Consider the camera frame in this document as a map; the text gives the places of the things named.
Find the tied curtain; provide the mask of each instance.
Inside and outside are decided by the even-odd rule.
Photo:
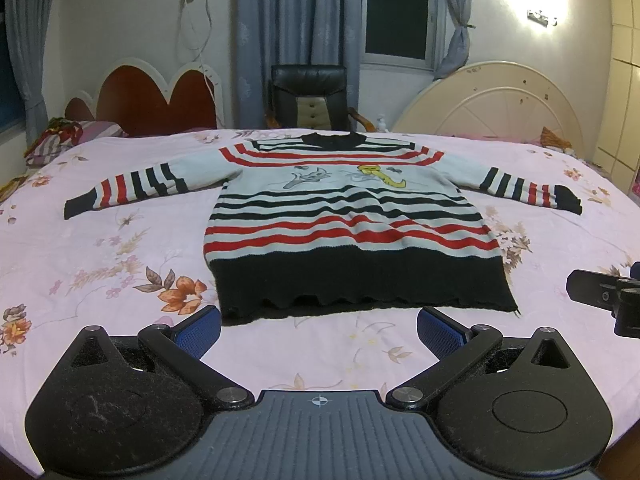
[[[358,106],[362,0],[237,0],[239,128],[263,128],[271,66],[340,64],[347,101]]]
[[[24,101],[27,145],[48,122],[42,66],[50,10],[51,0],[4,0],[6,40],[15,83]]]
[[[447,0],[449,12],[456,30],[449,43],[449,50],[434,73],[434,79],[443,79],[454,73],[469,58],[469,19],[471,0]]]

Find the yellow cartoon graphic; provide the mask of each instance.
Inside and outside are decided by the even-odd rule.
[[[390,176],[382,173],[380,171],[380,166],[368,166],[363,164],[362,166],[358,166],[358,169],[365,175],[374,175],[378,177],[382,182],[392,187],[406,187],[406,180],[402,180],[402,182],[395,182]]]

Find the black collar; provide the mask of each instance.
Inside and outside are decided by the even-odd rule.
[[[350,132],[349,135],[320,135],[316,132],[300,138],[305,144],[319,146],[328,152],[349,151],[367,140],[366,136],[356,132]]]

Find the headboard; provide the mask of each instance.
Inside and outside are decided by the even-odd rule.
[[[222,83],[209,66],[203,73],[199,63],[186,64],[168,84],[149,63],[130,57],[107,70],[95,98],[76,92],[66,105],[65,117],[111,121],[131,137],[144,137],[215,129],[224,125],[223,110]]]
[[[540,140],[546,126],[584,156],[582,132],[568,99],[545,75],[519,63],[462,67],[418,94],[394,132]]]

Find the gray cat graphic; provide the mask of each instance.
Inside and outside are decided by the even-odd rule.
[[[307,174],[293,173],[293,180],[287,182],[282,189],[291,189],[303,182],[320,182],[323,178],[330,176],[331,173],[327,173],[323,168],[316,168],[315,171]]]

